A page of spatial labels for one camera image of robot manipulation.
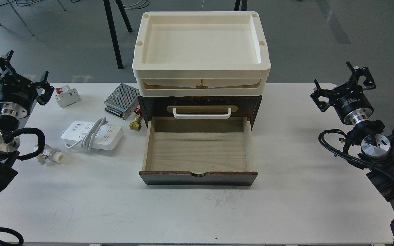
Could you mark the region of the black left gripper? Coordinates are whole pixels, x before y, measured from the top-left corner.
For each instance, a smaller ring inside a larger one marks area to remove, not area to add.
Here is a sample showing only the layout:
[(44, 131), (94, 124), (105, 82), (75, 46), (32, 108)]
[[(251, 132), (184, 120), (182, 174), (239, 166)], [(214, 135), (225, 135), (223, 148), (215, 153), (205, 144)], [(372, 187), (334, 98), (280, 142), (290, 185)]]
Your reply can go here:
[(9, 51), (0, 57), (0, 112), (3, 108), (14, 108), (18, 119), (23, 119), (31, 114), (31, 109), (36, 100), (41, 106), (46, 105), (53, 95), (54, 87), (47, 81), (49, 72), (45, 71), (41, 81), (25, 85), (24, 79), (17, 74), (10, 60), (14, 51)]

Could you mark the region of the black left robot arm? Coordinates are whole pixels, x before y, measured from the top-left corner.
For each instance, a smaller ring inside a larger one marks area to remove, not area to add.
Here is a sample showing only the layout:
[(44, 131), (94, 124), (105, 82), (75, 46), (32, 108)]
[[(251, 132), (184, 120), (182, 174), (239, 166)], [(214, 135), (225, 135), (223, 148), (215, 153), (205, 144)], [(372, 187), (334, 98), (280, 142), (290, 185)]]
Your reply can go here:
[[(45, 71), (41, 81), (32, 82), (18, 74), (10, 64), (14, 51), (0, 56), (0, 192), (15, 178), (17, 171), (12, 166), (16, 160), (28, 160), (40, 155), (45, 148), (45, 135), (37, 128), (19, 128), (20, 119), (31, 114), (34, 102), (45, 105), (53, 95), (54, 87)], [(20, 155), (20, 135), (37, 137), (38, 149)]]

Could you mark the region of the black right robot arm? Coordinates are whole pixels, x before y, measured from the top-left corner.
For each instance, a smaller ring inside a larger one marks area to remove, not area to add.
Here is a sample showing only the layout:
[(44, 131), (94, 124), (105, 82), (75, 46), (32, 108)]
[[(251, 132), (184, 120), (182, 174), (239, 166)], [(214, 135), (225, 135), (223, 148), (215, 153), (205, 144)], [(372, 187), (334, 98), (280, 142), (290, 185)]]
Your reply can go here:
[[(366, 176), (389, 202), (394, 200), (394, 130), (385, 136), (383, 122), (370, 119), (374, 109), (363, 92), (375, 89), (376, 84), (369, 69), (346, 64), (352, 72), (346, 83), (328, 90), (314, 80), (316, 87), (311, 98), (322, 112), (334, 107), (341, 122), (353, 129), (347, 133), (340, 129), (325, 130), (318, 141), (352, 166), (369, 169)], [(390, 226), (394, 237), (394, 219)]]

